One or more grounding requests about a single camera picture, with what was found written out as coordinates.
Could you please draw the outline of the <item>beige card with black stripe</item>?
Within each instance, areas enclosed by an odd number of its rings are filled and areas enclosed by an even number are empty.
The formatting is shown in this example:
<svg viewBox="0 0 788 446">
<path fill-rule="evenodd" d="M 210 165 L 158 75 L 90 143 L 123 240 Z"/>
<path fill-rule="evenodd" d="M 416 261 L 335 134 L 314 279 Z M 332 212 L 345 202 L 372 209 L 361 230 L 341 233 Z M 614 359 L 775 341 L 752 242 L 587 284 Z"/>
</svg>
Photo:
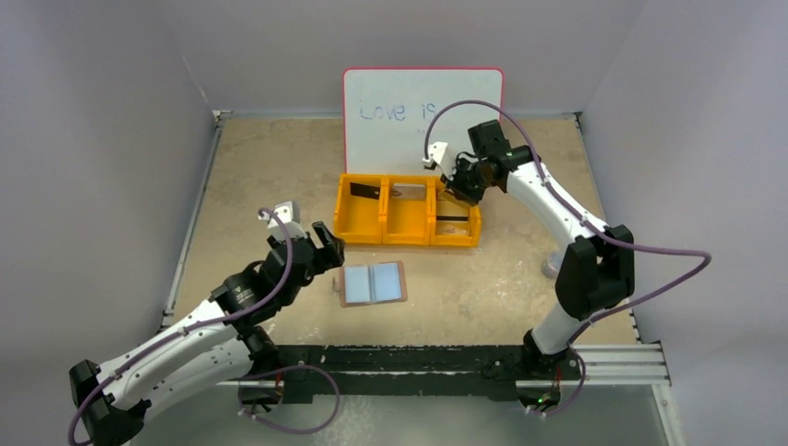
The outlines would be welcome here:
<svg viewBox="0 0 788 446">
<path fill-rule="evenodd" d="M 436 215 L 436 222 L 467 223 L 469 215 Z"/>
</svg>

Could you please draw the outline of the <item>pink leather card holder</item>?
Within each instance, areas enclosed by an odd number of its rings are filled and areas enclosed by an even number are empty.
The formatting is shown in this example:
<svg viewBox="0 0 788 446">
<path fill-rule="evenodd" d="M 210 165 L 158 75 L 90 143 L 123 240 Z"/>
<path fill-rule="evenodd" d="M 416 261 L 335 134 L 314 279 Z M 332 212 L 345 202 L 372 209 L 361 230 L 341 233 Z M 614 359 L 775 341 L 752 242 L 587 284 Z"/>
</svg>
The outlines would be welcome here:
<svg viewBox="0 0 788 446">
<path fill-rule="evenodd" d="M 404 302 L 408 298 L 401 261 L 342 267 L 333 287 L 343 308 Z"/>
</svg>

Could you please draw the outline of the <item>black credit card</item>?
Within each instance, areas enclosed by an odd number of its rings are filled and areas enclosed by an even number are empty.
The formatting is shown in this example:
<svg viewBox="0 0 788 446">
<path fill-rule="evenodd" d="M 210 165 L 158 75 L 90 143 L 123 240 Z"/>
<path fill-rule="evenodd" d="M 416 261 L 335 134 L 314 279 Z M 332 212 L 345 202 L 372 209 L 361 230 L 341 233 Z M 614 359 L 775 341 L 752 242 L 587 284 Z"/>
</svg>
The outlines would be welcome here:
<svg viewBox="0 0 788 446">
<path fill-rule="evenodd" d="M 350 182 L 349 194 L 353 197 L 359 197 L 359 198 L 370 199 L 370 200 L 379 200 L 380 187 L 371 184 Z"/>
</svg>

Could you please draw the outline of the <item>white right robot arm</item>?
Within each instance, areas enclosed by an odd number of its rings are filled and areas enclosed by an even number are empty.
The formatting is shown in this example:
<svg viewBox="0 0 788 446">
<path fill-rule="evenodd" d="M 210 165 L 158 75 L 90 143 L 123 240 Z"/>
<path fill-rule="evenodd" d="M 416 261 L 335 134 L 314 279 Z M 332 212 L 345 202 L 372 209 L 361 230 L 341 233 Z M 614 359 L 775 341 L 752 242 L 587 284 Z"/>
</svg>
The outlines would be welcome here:
<svg viewBox="0 0 788 446">
<path fill-rule="evenodd" d="M 523 337 L 523 362 L 546 367 L 566 356 L 573 336 L 591 316 L 633 294 L 634 255 L 624 248 L 633 234 L 562 197 L 563 189 L 532 148 L 512 146 L 499 122 L 473 126 L 467 133 L 471 152 L 445 142 L 427 145 L 424 162 L 440 170 L 445 195 L 476 206 L 486 190 L 497 188 L 528 207 L 564 251 L 554 286 L 558 302 Z"/>
</svg>

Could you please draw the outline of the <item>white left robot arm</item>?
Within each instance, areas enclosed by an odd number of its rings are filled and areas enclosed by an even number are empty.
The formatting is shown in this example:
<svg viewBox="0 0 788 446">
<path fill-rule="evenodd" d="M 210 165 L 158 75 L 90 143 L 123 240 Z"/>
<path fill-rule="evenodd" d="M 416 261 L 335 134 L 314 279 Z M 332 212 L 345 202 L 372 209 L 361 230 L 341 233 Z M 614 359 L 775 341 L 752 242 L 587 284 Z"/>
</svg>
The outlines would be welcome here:
<svg viewBox="0 0 788 446">
<path fill-rule="evenodd" d="M 345 263 L 346 243 L 321 222 L 310 231 L 274 217 L 267 256 L 227 277 L 191 313 L 119 357 L 69 371 L 76 408 L 67 442 L 126 445 L 156 414 L 227 380 L 281 378 L 316 366 L 282 361 L 261 322 L 290 306 L 323 273 Z"/>
</svg>

